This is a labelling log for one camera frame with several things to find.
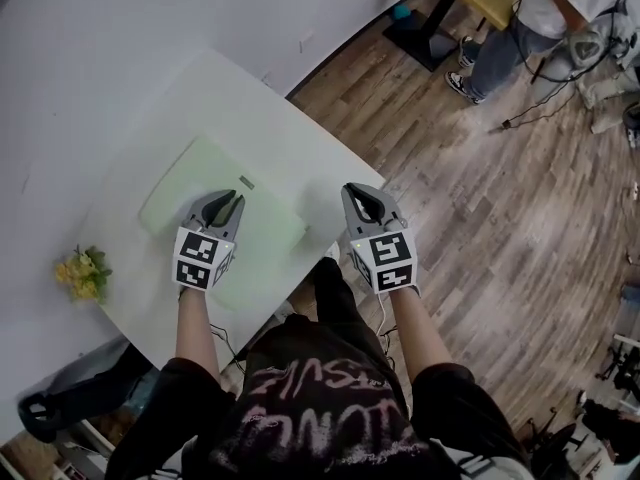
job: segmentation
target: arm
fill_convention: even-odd
[[[180,297],[176,357],[189,359],[220,382],[216,346],[209,327],[204,292],[187,288]]]
[[[215,432],[233,406],[220,373],[204,293],[180,297],[176,357],[160,372],[144,411],[109,460],[107,480],[151,474],[195,435]]]
[[[567,22],[567,28],[571,32],[576,32],[587,24],[582,14],[580,14],[568,0],[553,0],[553,3],[564,17],[564,20]]]
[[[400,288],[392,291],[390,298],[409,380],[413,383],[429,366],[453,362],[418,294],[411,288]]]
[[[640,416],[637,414],[630,414],[628,412],[620,412],[618,413],[618,418],[621,420],[632,421],[634,423],[640,423]]]
[[[464,366],[454,364],[429,313],[411,288],[390,293],[413,391],[411,423],[418,437],[528,467],[527,454],[491,397]]]

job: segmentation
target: black stand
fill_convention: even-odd
[[[433,72],[458,47],[458,41],[439,28],[455,1],[438,0],[429,17],[412,11],[382,34]]]

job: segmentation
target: white cable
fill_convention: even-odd
[[[387,321],[387,311],[384,309],[384,304],[382,304],[382,299],[380,298],[379,293],[378,293],[378,303],[380,304],[380,309],[382,310],[382,322],[380,322],[380,326],[376,331],[376,336],[380,336],[380,331],[382,330],[382,326]]]

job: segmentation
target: fiducial marker cube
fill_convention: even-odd
[[[418,256],[410,229],[351,242],[353,266],[374,293],[416,284]]]
[[[229,269],[235,244],[178,228],[173,246],[172,279],[196,290],[210,290]]]

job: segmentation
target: teal object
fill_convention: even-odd
[[[393,8],[391,13],[393,21],[402,20],[411,16],[411,9],[404,4],[398,4]]]

